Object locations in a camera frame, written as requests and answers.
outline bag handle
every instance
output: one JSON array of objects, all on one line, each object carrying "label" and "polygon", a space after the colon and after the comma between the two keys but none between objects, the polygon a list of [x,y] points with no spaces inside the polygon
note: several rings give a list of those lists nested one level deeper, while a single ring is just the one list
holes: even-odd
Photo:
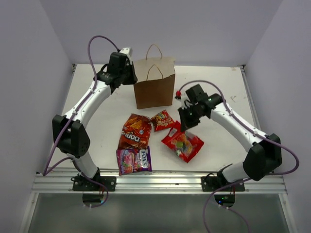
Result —
[{"label": "bag handle", "polygon": [[147,53],[146,53],[146,60],[147,60],[147,57],[148,57],[149,50],[151,49],[151,47],[152,47],[153,45],[154,45],[154,46],[156,46],[156,47],[157,47],[157,49],[159,50],[159,52],[161,53],[161,59],[162,59],[163,54],[162,54],[162,52],[161,52],[161,49],[159,48],[159,46],[158,46],[158,45],[156,45],[156,44],[152,44],[152,45],[148,48],[148,50],[147,50]]},{"label": "bag handle", "polygon": [[160,72],[160,74],[162,75],[162,79],[163,79],[163,74],[162,74],[161,70],[159,69],[159,67],[158,67],[156,64],[153,64],[153,65],[149,68],[149,70],[148,70],[146,81],[148,81],[149,72],[150,72],[150,70],[151,70],[152,67],[156,67],[156,68],[157,68],[157,70],[158,70],[158,71]]}]

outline brown paper bag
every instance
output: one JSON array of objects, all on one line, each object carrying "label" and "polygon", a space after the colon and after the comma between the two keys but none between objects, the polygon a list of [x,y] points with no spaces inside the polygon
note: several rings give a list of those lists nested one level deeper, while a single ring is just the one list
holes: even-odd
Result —
[{"label": "brown paper bag", "polygon": [[[152,46],[159,49],[161,57],[148,58]],[[175,59],[163,57],[160,48],[152,44],[146,58],[134,62],[138,82],[134,85],[137,109],[169,106],[173,103],[175,85]]]}]

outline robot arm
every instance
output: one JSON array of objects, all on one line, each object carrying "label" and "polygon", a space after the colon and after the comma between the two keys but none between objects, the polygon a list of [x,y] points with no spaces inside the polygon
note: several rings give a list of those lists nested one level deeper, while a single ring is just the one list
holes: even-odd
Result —
[{"label": "robot arm", "polygon": [[[63,126],[74,114],[72,123],[61,137],[57,147],[66,153],[68,157],[74,160],[76,168],[90,179],[98,175],[99,169],[94,164],[88,152],[90,139],[86,133],[86,126],[102,104],[116,88],[121,84],[131,85],[137,82],[134,66],[131,59],[131,48],[124,48],[120,52],[113,52],[107,64],[107,71],[104,67],[97,73],[96,89],[90,94],[86,102],[83,102],[85,96],[89,95],[94,86],[92,82],[90,88],[78,103],[65,113],[64,116],[56,115],[52,120],[53,138],[56,140]],[[78,112],[75,111],[78,105],[81,105]]]},{"label": "robot arm", "polygon": [[258,135],[280,143],[277,135],[268,136],[265,132],[256,129],[227,104],[231,110],[231,112],[228,112],[221,96],[218,94],[208,96],[199,84],[188,89],[186,94],[187,98],[182,99],[183,107],[178,109],[181,131],[198,125],[199,118],[207,116],[231,133],[247,152],[246,159],[243,162],[226,166],[217,173],[222,186],[248,177],[259,181],[281,165],[281,149],[256,135],[252,135],[231,117],[231,114],[234,113],[243,124],[256,131]]}]

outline snack bag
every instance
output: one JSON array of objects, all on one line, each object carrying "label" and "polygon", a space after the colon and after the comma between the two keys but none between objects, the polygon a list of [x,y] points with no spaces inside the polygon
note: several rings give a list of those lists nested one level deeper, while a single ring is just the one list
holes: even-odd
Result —
[{"label": "snack bag", "polygon": [[123,126],[118,149],[145,149],[148,146],[151,125],[149,118],[131,114]]},{"label": "snack bag", "polygon": [[147,149],[117,150],[119,175],[152,171],[149,147]]},{"label": "snack bag", "polygon": [[150,119],[150,121],[154,125],[155,132],[169,129],[175,123],[166,110],[163,110],[162,112],[155,115],[153,118]]},{"label": "snack bag", "polygon": [[188,163],[201,149],[204,142],[189,132],[180,131],[180,123],[176,121],[169,134],[162,142],[175,151],[176,155]]}]

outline wall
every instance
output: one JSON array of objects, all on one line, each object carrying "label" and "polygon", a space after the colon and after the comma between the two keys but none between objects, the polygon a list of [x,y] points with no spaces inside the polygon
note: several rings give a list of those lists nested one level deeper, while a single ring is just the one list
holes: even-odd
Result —
[{"label": "wall", "polygon": [[[143,58],[152,43],[179,65],[246,64],[282,0],[41,0],[70,60],[88,63],[96,34]],[[113,51],[97,39],[95,63]]]},{"label": "wall", "polygon": [[0,232],[19,230],[71,64],[38,0],[0,1]]},{"label": "wall", "polygon": [[[310,232],[311,1],[284,0],[246,66],[261,127],[277,133],[300,159],[284,177],[301,233]],[[294,166],[283,153],[281,170]]]}]

